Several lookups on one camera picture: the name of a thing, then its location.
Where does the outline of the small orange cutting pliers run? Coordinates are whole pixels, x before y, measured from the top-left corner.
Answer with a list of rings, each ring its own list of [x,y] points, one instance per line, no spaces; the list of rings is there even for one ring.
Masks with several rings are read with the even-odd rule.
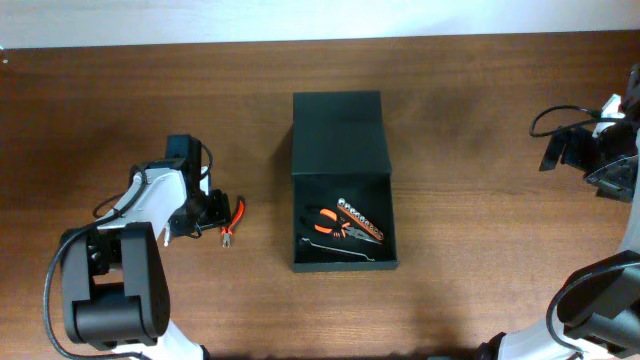
[[[231,222],[221,227],[222,246],[229,248],[232,245],[234,232],[241,222],[246,211],[246,201],[242,196],[237,197],[237,205]]]

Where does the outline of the silver combination wrench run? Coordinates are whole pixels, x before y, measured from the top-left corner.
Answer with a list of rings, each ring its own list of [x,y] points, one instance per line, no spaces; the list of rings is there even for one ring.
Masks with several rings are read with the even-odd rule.
[[[320,249],[320,250],[334,252],[334,253],[347,255],[347,256],[360,257],[360,258],[363,258],[365,261],[368,261],[368,262],[376,262],[376,260],[374,258],[371,258],[371,257],[369,257],[368,255],[366,255],[364,253],[317,244],[317,243],[311,241],[309,238],[306,238],[306,237],[300,238],[299,242],[301,244],[305,244],[307,246],[310,246],[310,247],[313,247],[313,248],[317,248],[317,249]]]

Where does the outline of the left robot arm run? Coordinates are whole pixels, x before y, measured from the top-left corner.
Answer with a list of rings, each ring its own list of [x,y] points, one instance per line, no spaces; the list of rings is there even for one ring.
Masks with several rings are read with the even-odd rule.
[[[206,359],[171,320],[169,288],[157,241],[170,243],[231,221],[226,194],[211,186],[213,157],[197,138],[171,135],[163,158],[131,168],[128,189],[112,209],[67,230],[47,270],[45,331],[54,348],[50,314],[53,275],[61,273],[64,329],[98,359]]]

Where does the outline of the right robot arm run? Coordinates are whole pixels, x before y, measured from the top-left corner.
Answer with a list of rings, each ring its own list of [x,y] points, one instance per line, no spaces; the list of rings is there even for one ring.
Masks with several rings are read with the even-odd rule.
[[[502,332],[476,359],[632,359],[639,355],[639,67],[623,94],[599,108],[547,108],[529,127],[548,145],[539,169],[567,165],[598,197],[626,203],[625,227],[609,248],[572,271],[541,320]]]

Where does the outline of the orange socket bit rail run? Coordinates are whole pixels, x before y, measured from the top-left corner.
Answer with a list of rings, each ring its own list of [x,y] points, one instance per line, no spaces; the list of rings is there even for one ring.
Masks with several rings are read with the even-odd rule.
[[[384,233],[344,198],[337,200],[337,209],[350,222],[347,226],[350,236],[378,244],[384,241]]]

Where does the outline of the yellow black screwdriver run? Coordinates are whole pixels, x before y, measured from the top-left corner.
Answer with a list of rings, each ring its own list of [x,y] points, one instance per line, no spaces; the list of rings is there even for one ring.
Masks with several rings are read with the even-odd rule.
[[[170,228],[170,224],[167,223],[164,226],[164,238],[163,238],[164,246],[168,247],[170,245],[171,240],[172,240],[171,228]]]

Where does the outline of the orange black long-nose pliers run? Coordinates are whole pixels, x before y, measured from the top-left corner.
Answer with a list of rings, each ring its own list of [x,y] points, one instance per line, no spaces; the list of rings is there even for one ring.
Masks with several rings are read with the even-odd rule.
[[[350,222],[345,219],[337,208],[307,207],[299,220],[307,228],[336,239],[353,237],[347,233],[347,226]]]

